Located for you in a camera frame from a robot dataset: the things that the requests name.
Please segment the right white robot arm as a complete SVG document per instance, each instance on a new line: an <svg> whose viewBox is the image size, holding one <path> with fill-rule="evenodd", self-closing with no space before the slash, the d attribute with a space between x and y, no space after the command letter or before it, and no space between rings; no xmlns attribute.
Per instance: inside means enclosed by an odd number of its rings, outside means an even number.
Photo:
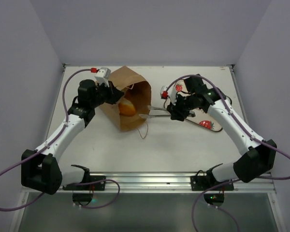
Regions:
<svg viewBox="0 0 290 232"><path fill-rule="evenodd" d="M235 162L219 164L206 171L205 183L218 189L223 182L239 179L248 183L270 171L276 157L276 143L264 140L235 112L225 94L216 86L208 88L206 78L200 75L181 77L186 91L183 95L175 88L176 81L162 87L160 96L169 99L167 111L172 120L184 121L194 109L202 109L216 120L237 147L240 158Z"/></svg>

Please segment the round orange fake bread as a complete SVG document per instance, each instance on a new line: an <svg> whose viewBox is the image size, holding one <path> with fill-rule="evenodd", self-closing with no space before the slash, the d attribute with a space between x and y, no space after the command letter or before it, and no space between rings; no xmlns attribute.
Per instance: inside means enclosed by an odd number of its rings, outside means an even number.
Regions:
<svg viewBox="0 0 290 232"><path fill-rule="evenodd" d="M136 114L133 103L125 98L118 104L118 108L119 113L123 116L134 116Z"/></svg>

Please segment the metal tongs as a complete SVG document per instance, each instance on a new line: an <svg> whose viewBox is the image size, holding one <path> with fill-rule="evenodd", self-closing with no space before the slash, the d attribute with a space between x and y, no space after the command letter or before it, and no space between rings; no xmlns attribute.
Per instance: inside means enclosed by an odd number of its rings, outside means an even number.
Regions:
<svg viewBox="0 0 290 232"><path fill-rule="evenodd" d="M151 118L170 118L170 113L163 107L155 107L148 105L148 114L139 114L139 117L142 119L151 119Z"/></svg>

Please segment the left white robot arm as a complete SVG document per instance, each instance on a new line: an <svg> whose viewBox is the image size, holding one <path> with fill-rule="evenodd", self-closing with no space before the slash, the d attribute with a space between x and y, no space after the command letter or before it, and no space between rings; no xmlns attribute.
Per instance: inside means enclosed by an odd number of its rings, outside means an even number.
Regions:
<svg viewBox="0 0 290 232"><path fill-rule="evenodd" d="M77 96L66 110L66 117L60 126L35 150L27 149L22 154L22 186L49 195L68 185L87 189L91 183L88 168L72 164L63 172L58 162L74 138L95 116L95 109L104 103L116 104L123 96L124 92L112 82L97 84L90 79L81 81Z"/></svg>

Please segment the brown paper bag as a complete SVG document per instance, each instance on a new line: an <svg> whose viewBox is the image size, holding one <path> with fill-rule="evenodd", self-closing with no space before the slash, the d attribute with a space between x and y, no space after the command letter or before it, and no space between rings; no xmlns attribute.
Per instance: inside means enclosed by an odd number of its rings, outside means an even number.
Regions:
<svg viewBox="0 0 290 232"><path fill-rule="evenodd" d="M146 119L139 117L139 114L148 114L148 105L151 104L151 85L140 74L134 70L123 66L113 71L109 78L114 86L124 92L124 96L116 104L103 104L100 106L102 112L110 122L121 132L139 129L146 123ZM134 116L123 116L119 113L118 104L127 99L136 108Z"/></svg>

